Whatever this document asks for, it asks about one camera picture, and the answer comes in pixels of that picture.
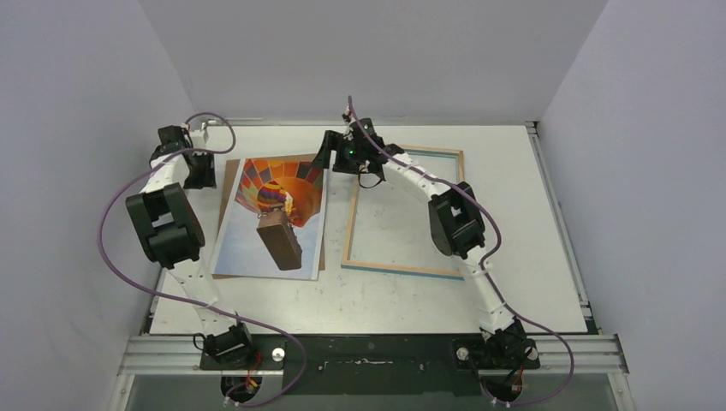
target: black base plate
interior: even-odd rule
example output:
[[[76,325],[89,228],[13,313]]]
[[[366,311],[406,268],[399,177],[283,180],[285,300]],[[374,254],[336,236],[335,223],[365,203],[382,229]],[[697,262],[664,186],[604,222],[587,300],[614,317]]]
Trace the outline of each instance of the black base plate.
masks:
[[[303,336],[308,365],[290,395],[417,395],[448,391],[480,396],[471,369],[459,370],[455,339],[481,335]],[[301,369],[299,349],[288,344],[283,384]]]

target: wooden picture frame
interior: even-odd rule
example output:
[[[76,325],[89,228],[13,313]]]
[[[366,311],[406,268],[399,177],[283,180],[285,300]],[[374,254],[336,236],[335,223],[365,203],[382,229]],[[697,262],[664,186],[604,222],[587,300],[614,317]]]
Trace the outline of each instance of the wooden picture frame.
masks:
[[[419,146],[402,146],[402,148],[411,156],[418,157],[432,157],[432,158],[450,158],[454,161],[452,175],[456,175],[457,182],[464,181],[464,152],[462,150],[450,150],[443,148],[430,148],[430,147],[419,147]],[[361,188],[356,182],[353,188],[353,193],[350,199],[350,208],[348,212],[348,226],[346,228],[345,242],[343,243],[342,249],[342,260],[341,267],[349,268],[354,270],[363,271],[378,271],[378,272],[389,272],[396,274],[407,274],[423,277],[442,277],[462,280],[461,274],[458,270],[447,270],[440,268],[431,267],[420,267],[414,265],[398,265],[398,264],[382,264],[371,261],[359,261],[351,259],[353,252],[353,239],[355,234],[355,223],[358,215],[358,205],[360,203]],[[425,205],[421,204],[420,207],[425,210]],[[426,226],[428,225],[428,218],[423,222]],[[433,243],[430,236],[427,236],[422,241],[429,241],[431,246]]]

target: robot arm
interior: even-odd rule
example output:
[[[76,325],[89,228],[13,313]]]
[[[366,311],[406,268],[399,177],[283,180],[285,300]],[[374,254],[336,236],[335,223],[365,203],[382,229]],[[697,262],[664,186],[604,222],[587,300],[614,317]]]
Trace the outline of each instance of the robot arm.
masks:
[[[313,166],[328,168],[331,151],[336,151],[332,166],[334,172],[375,174],[408,192],[422,204],[427,204],[431,239],[439,252],[457,261],[459,272],[474,300],[479,329],[487,344],[491,345],[490,351],[509,357],[511,353],[505,354],[509,351],[508,347],[521,345],[521,341],[530,342],[528,345],[534,349],[533,341],[527,340],[521,322],[506,309],[486,278],[485,271],[479,266],[486,254],[485,226],[479,210],[454,189],[433,182],[436,176],[417,165],[399,146],[386,146],[376,134],[370,118],[351,122],[349,113],[346,113],[343,119],[348,124],[348,131],[345,134],[326,131]],[[360,127],[365,129],[376,145],[397,161],[391,161],[379,152]],[[473,190],[466,182],[457,186],[474,198]]]
[[[168,126],[158,134],[162,144],[150,165],[167,164],[149,176],[138,194],[126,198],[141,247],[150,261],[158,262],[176,279],[187,297],[231,312],[221,303],[219,288],[200,252],[204,232],[184,194],[184,189],[216,186],[213,156],[192,153],[169,159],[192,144],[205,148],[205,131],[190,134],[185,127]],[[220,364],[245,366],[254,355],[247,327],[205,307],[194,309],[202,323],[204,352]]]

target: metal extrusion frame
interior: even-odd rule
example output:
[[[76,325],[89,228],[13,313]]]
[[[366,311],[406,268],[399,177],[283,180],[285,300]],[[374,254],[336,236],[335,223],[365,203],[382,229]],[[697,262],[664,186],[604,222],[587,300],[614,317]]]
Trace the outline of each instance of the metal extrusion frame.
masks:
[[[617,336],[564,336],[574,351],[576,373],[611,374],[628,371]],[[569,357],[562,343],[552,336],[534,336],[541,368],[531,374],[565,374]],[[506,374],[508,370],[480,370],[481,375]],[[254,371],[251,375],[282,375],[282,370]],[[119,375],[247,375],[247,370],[209,371],[199,369],[199,350],[192,337],[143,336],[128,341]]]
[[[489,122],[478,117],[417,117],[417,116],[375,116],[377,126],[521,126],[524,122]],[[342,126],[340,116],[321,117],[319,119],[290,119],[273,117],[231,117],[227,121],[232,126]],[[209,119],[201,123],[202,128],[224,126],[218,119]]]
[[[582,276],[580,275],[580,267],[577,265],[577,259],[574,256],[574,250],[572,248],[572,242],[569,240],[569,234],[567,227],[565,226],[565,220],[562,217],[562,209],[560,203],[557,201],[555,196],[555,189],[552,187],[552,180],[550,179],[550,172],[547,170],[545,164],[545,158],[542,155],[542,148],[539,146],[539,136],[537,135],[537,129],[533,122],[525,123],[527,127],[527,134],[529,134],[529,141],[532,144],[532,151],[534,153],[534,159],[537,161],[539,167],[539,174],[542,176],[542,183],[544,184],[544,190],[547,192],[547,199],[550,201],[550,208],[552,210],[552,217],[555,218],[557,231],[560,233],[560,241],[564,248],[565,255],[567,255],[568,265],[572,278],[574,279],[574,285],[577,287],[577,294],[580,295],[580,301],[588,302],[587,294],[585,292],[585,284],[582,282]]]

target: hot air balloon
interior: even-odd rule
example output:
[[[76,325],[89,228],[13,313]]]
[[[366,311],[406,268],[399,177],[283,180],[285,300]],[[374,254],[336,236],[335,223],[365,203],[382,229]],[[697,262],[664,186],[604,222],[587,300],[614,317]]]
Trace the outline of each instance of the hot air balloon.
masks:
[[[323,171],[309,162],[250,158],[242,168],[235,201],[256,214],[284,209],[295,227],[320,212]]]

